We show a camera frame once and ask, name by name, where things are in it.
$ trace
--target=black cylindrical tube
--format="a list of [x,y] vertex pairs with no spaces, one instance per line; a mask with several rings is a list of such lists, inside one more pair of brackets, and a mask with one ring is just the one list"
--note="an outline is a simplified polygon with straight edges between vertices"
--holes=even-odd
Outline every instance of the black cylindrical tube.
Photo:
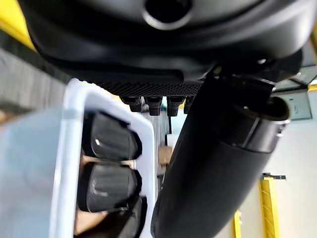
[[206,80],[191,106],[156,203],[154,238],[214,237],[259,179],[288,123],[283,100],[256,111],[222,88],[220,80]]

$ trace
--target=gray floor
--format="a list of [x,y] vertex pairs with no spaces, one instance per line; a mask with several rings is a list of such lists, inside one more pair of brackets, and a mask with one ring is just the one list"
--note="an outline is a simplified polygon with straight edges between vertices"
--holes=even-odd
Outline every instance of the gray floor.
[[65,84],[0,49],[0,110],[23,113],[62,103]]

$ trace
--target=black metal bracket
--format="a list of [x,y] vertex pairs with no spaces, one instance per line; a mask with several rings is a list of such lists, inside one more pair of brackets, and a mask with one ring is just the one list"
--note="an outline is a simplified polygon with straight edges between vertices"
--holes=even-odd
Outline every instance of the black metal bracket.
[[271,175],[271,173],[263,173],[262,179],[264,178],[273,178],[273,179],[282,179],[286,180],[286,175]]

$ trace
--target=textured black surface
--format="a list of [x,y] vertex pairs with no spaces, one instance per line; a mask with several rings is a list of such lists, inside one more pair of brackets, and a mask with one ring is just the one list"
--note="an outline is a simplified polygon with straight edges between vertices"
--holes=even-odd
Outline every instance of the textured black surface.
[[96,83],[114,95],[120,96],[195,96],[201,82],[172,83]]

